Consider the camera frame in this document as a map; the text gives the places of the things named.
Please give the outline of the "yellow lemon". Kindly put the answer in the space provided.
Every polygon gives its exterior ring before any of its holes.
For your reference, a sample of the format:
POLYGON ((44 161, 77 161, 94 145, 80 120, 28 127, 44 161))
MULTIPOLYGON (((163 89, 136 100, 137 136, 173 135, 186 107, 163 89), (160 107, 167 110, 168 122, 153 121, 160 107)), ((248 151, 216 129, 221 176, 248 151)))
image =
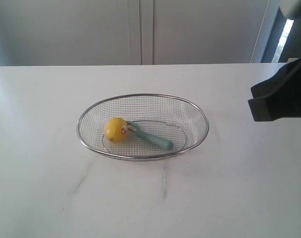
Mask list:
POLYGON ((128 124, 122 118, 112 118, 106 123, 104 134, 112 143, 121 142, 128 135, 128 124))

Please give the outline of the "teal handled vegetable peeler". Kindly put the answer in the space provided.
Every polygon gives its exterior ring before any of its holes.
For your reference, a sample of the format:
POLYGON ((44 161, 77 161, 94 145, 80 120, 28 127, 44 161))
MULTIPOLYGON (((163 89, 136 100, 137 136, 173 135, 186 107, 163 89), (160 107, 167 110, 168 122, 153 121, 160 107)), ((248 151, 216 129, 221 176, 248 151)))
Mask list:
POLYGON ((152 134, 149 134, 149 133, 146 133, 144 131, 142 131, 139 127, 139 125, 135 122, 132 122, 132 121, 126 121, 126 123, 128 124, 128 126, 132 126, 135 128, 135 131, 134 131, 134 134, 142 139, 142 140, 145 140, 157 147, 160 147, 164 150, 167 150, 167 151, 170 151, 173 149, 173 142, 170 141, 170 140, 167 140, 167 139, 164 139, 164 138, 161 138, 161 137, 158 137, 158 136, 154 136, 152 134))

